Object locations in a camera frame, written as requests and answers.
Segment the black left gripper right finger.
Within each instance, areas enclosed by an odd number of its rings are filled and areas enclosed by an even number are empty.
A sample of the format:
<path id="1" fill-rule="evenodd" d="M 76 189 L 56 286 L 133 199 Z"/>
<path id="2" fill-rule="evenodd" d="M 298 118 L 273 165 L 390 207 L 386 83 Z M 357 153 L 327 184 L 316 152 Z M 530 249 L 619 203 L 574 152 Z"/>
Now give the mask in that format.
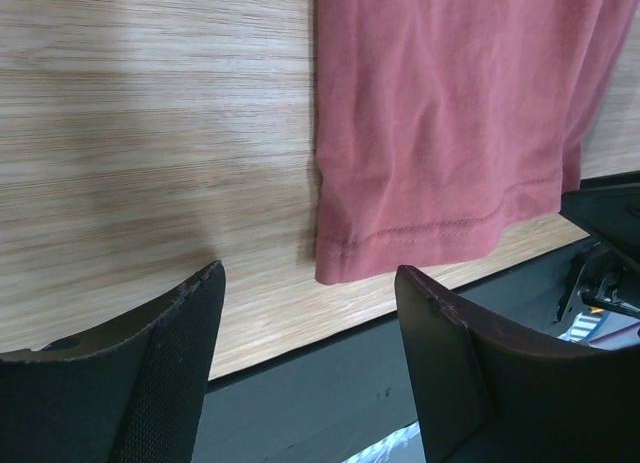
<path id="1" fill-rule="evenodd" d="M 639 350 L 601 350 L 513 322 L 412 266 L 398 320 L 430 462 L 635 462 Z"/>

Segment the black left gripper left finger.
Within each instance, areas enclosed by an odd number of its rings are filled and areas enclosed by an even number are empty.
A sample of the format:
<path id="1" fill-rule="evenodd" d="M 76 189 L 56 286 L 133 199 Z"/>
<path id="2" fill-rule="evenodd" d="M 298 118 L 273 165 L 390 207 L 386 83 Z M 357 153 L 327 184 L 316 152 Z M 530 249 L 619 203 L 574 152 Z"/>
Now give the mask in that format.
<path id="1" fill-rule="evenodd" d="M 98 326 L 2 354 L 2 461 L 191 461 L 224 296 L 215 261 Z"/>

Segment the salmon red tank top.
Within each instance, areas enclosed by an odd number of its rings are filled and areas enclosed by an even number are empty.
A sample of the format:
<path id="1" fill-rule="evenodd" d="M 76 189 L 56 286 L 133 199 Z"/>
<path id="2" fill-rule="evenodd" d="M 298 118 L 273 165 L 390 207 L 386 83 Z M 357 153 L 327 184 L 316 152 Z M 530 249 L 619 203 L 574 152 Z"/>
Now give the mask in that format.
<path id="1" fill-rule="evenodd" d="M 639 0 L 316 0 L 316 279 L 482 258 L 559 210 Z"/>

